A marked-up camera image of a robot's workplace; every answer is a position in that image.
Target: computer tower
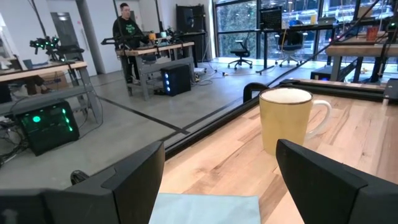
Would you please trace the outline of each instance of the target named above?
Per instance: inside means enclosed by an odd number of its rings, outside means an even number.
[[[164,92],[175,96],[191,91],[191,68],[189,65],[174,65],[161,70]]]

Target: white door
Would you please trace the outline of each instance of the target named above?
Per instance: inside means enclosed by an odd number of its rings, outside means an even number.
[[[90,76],[97,75],[93,57],[91,55],[91,51],[87,42],[87,37],[85,34],[85,30],[83,28],[83,24],[81,22],[81,17],[79,14],[79,10],[77,8],[76,1],[70,1],[70,0],[60,0],[60,1],[47,1],[47,4],[49,5],[50,12],[56,12],[59,15],[60,20],[68,21],[72,23],[73,32],[70,32],[69,34],[73,37],[71,37],[71,40],[76,40],[78,46],[81,49],[84,49],[85,51],[81,54],[83,57],[83,60],[87,63],[87,71]],[[60,36],[60,42],[62,45],[62,37],[61,34],[58,34]]]

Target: mug handle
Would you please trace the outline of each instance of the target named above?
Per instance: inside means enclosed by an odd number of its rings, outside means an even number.
[[[316,128],[314,128],[314,130],[310,131],[309,133],[307,133],[305,135],[306,139],[314,137],[314,135],[316,135],[320,130],[322,130],[326,126],[327,122],[330,119],[330,113],[331,113],[330,103],[325,101],[325,100],[314,100],[312,106],[314,107],[314,106],[317,106],[317,105],[326,106],[326,109],[327,109],[326,116],[323,119],[323,121]]]

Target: monitor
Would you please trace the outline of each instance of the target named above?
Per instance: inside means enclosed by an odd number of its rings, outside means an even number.
[[[282,7],[260,9],[260,29],[281,29]]]

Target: office chair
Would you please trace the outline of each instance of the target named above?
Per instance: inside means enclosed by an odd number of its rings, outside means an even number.
[[[236,69],[238,69],[238,68],[236,68],[236,66],[237,65],[242,65],[242,62],[250,65],[250,68],[253,67],[253,62],[243,59],[243,57],[250,57],[250,50],[248,49],[249,34],[250,33],[248,33],[248,35],[246,36],[246,39],[244,41],[243,40],[235,40],[236,43],[241,44],[242,48],[241,49],[233,49],[231,51],[231,54],[235,54],[236,56],[239,57],[239,59],[235,60],[233,62],[230,62],[228,64],[228,68],[230,68],[230,66],[229,66],[230,64],[235,63],[235,68],[234,69],[236,70]]]
[[[295,21],[295,24],[303,24],[303,22]],[[301,31],[287,31],[286,33],[281,32],[278,35],[275,35],[278,49],[285,55],[285,57],[281,59],[282,62],[279,64],[280,67],[282,67],[282,63],[286,61],[287,63],[290,63],[290,61],[297,62],[296,66],[302,63],[302,60],[295,58],[293,55],[304,48],[304,40],[307,35],[308,34],[306,32],[303,33]]]

